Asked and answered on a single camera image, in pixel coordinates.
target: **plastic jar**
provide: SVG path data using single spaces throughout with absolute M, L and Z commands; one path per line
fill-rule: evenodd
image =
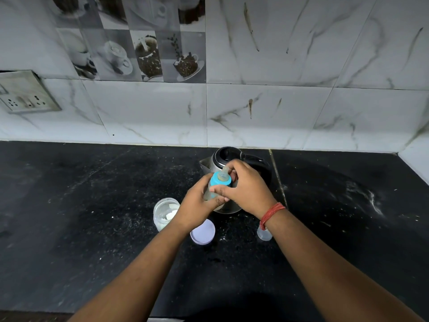
M 154 223 L 158 231 L 163 230 L 165 226 L 173 219 L 180 203 L 171 197 L 166 197 L 158 201 L 154 207 Z

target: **forearm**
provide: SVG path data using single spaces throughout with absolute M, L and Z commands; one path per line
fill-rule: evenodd
M 266 227 L 327 321 L 422 321 L 290 212 L 277 212 Z
M 145 321 L 187 232 L 170 223 L 137 258 L 70 319 L 71 322 Z

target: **red thread bracelet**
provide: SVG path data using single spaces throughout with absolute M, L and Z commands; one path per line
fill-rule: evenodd
M 259 226 L 263 231 L 266 229 L 265 223 L 268 221 L 268 219 L 270 219 L 277 211 L 282 209 L 286 209 L 286 207 L 282 205 L 280 202 L 277 202 L 275 205 L 273 205 L 271 208 L 268 209 L 268 211 L 265 213 L 265 215 L 262 217 L 259 223 Z

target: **kettle spout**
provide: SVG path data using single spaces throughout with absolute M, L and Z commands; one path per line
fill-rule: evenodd
M 207 157 L 207 158 L 204 158 L 204 159 L 201 159 L 199 161 L 201 169 L 202 169 L 202 172 L 204 174 L 208 174 L 208 173 L 212 172 L 212 170 L 211 170 L 211 161 L 212 161 L 212 157 L 211 156 Z

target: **hand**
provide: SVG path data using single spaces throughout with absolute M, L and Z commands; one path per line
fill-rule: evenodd
M 229 199 L 221 195 L 204 201 L 203 195 L 213 173 L 204 175 L 185 195 L 179 210 L 170 224 L 183 227 L 187 233 L 200 226 L 218 206 L 228 202 Z
M 210 191 L 234 200 L 245 211 L 261 219 L 267 210 L 277 203 L 264 180 L 255 169 L 241 160 L 234 159 L 228 162 L 227 166 L 232 169 L 230 174 L 233 180 L 235 174 L 238 177 L 237 187 L 213 185 Z

